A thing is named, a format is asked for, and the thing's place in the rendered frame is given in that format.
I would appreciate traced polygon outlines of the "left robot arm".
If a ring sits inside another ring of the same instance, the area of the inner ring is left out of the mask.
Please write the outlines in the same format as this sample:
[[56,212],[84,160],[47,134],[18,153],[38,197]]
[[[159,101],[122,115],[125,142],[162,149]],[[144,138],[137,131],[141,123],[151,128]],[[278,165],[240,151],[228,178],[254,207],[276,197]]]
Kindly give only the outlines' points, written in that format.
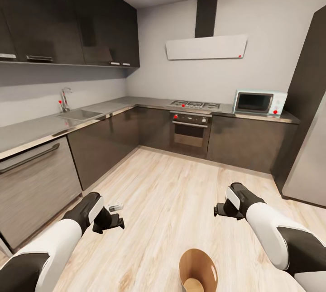
[[114,202],[104,207],[104,197],[88,194],[55,225],[29,245],[21,248],[0,269],[0,292],[53,292],[74,249],[86,229],[93,231],[120,226],[123,218],[111,212],[123,210]]

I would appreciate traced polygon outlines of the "trash can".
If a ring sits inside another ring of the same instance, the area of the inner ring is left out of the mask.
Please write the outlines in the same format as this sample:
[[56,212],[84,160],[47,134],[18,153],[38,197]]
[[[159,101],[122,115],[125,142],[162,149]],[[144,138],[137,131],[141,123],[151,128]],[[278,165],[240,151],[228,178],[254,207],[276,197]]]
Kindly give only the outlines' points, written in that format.
[[[216,279],[212,266],[216,273]],[[179,261],[182,292],[216,292],[218,273],[211,257],[200,249],[189,249]]]

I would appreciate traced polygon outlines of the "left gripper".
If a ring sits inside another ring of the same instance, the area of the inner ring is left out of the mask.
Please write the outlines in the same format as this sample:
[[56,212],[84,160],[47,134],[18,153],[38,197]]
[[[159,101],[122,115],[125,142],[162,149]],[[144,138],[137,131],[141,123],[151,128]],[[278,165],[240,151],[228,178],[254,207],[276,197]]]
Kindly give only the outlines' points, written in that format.
[[104,220],[99,223],[94,222],[92,230],[99,234],[103,234],[103,230],[115,228],[118,226],[124,229],[125,225],[124,225],[123,218],[120,218],[119,216],[120,215],[118,213],[111,215],[107,210],[107,215],[104,218]]

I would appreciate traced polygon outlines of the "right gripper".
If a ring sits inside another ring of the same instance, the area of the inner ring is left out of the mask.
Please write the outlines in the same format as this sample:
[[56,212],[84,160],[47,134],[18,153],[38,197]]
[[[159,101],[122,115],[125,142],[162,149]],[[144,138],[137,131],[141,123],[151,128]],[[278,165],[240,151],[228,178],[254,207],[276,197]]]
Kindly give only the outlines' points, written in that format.
[[237,219],[243,219],[243,215],[239,211],[233,211],[227,205],[227,203],[217,203],[214,207],[214,216],[221,215],[227,217],[233,217]]

